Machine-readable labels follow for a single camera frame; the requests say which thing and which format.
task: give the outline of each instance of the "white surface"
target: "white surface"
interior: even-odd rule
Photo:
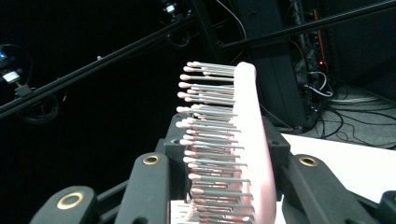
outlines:
[[[343,185],[373,202],[396,190],[396,151],[283,134],[293,155],[306,154],[326,163]],[[277,203],[276,224],[286,223]]]

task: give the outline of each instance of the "black cable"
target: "black cable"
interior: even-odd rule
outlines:
[[[341,110],[341,111],[350,111],[350,112],[367,112],[367,111],[371,112],[371,111],[391,110],[391,109],[396,108],[396,105],[391,106],[391,107],[377,108],[377,109],[349,109],[349,108],[340,108],[340,107],[336,107],[336,108],[333,107],[333,108],[337,109],[337,110]]]
[[[320,120],[321,120],[321,122],[322,122],[322,125],[323,125],[323,129],[322,129],[322,133],[321,133],[321,135],[320,135],[320,138],[323,138],[323,136],[325,135],[325,130],[326,130],[326,127],[325,127],[325,124],[324,124],[324,120],[323,120],[323,117],[320,115]]]
[[[326,121],[326,122],[333,122],[333,123],[339,123],[339,122],[340,122],[340,121],[336,121],[336,120],[325,120],[325,121]],[[347,140],[340,138],[338,135],[336,135],[336,136],[337,136],[339,139],[341,139],[341,140],[343,140],[343,141],[345,141],[345,142],[354,143],[354,144],[359,144],[359,145],[364,145],[364,146],[367,146],[367,147],[383,147],[383,146],[386,146],[386,145],[390,145],[390,144],[395,144],[395,143],[396,143],[396,142],[389,142],[389,143],[378,144],[378,145],[374,145],[374,144],[368,143],[368,142],[366,142],[366,141],[363,141],[363,140],[359,139],[359,138],[355,135],[356,129],[355,129],[355,126],[354,126],[354,125],[352,125],[352,124],[350,124],[350,123],[347,123],[347,122],[344,122],[343,124],[348,125],[348,126],[350,126],[350,127],[352,128],[352,137],[358,141],[358,142],[357,142],[357,141],[348,140],[348,137],[347,137],[347,134],[346,134],[346,133],[344,133],[344,132],[339,132],[339,133],[345,134],[346,137],[347,137]],[[386,149],[394,149],[394,148],[396,148],[396,145],[393,146],[393,147],[386,147]]]
[[[341,129],[341,128],[343,127],[343,125],[344,125],[344,119],[343,119],[343,117],[341,116],[340,113],[338,113],[337,111],[335,111],[335,110],[333,110],[333,109],[331,109],[331,108],[326,108],[326,110],[327,110],[327,111],[330,111],[330,112],[333,112],[335,115],[338,116],[338,118],[340,118],[340,126],[339,126],[334,132],[329,133],[329,134],[324,135],[324,136],[321,136],[321,137],[320,137],[321,139],[325,139],[325,138],[328,138],[328,137],[330,137],[330,136],[336,134],[338,131],[340,131],[340,129]]]
[[[59,100],[53,94],[17,111],[15,114],[31,124],[45,124],[55,120],[59,115]]]
[[[342,137],[340,137],[340,136],[338,135],[339,133],[342,133],[342,134],[346,137],[346,139],[343,139]],[[345,141],[345,142],[348,142],[348,141],[349,141],[349,136],[348,136],[346,133],[344,133],[344,132],[338,132],[338,133],[335,134],[335,136],[337,136],[339,139],[341,139],[341,140],[343,140],[343,141]]]
[[[190,40],[191,40],[190,33],[189,33],[189,31],[187,29],[185,29],[183,31],[183,35],[182,35],[181,39],[178,42],[176,42],[176,40],[173,38],[173,36],[174,35],[172,35],[172,33],[169,33],[166,36],[166,41],[174,49],[184,49],[184,48],[186,48],[189,45]]]
[[[385,118],[388,118],[388,119],[393,119],[394,121],[396,121],[396,118],[394,118],[393,116],[386,115],[386,114],[381,114],[381,113],[377,113],[377,112],[372,112],[372,111],[353,111],[353,110],[342,110],[342,111],[354,112],[354,113],[362,113],[362,114],[373,114],[373,115],[382,116],[382,117],[385,117]],[[383,125],[383,126],[396,125],[396,123],[393,123],[393,124],[389,124],[389,123],[370,123],[370,122],[365,122],[365,121],[362,121],[362,120],[359,120],[359,119],[354,119],[354,118],[352,118],[350,116],[347,116],[347,115],[344,115],[344,114],[340,114],[340,115],[344,116],[346,118],[349,118],[349,119],[353,119],[353,120],[355,120],[355,121],[357,121],[359,123],[363,123],[363,124]]]

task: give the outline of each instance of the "dark background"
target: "dark background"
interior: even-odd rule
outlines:
[[[22,46],[34,60],[31,87],[171,22],[160,1],[147,0],[1,1],[0,18],[0,43]],[[0,223],[27,223],[61,189],[82,185],[101,193],[126,180],[135,158],[166,135],[181,104],[182,67],[206,58],[194,35],[185,49],[155,43],[57,92],[66,100],[53,122],[0,119]]]
[[[333,15],[380,2],[327,1],[326,11]],[[342,22],[329,30],[337,79],[396,102],[396,9]]]

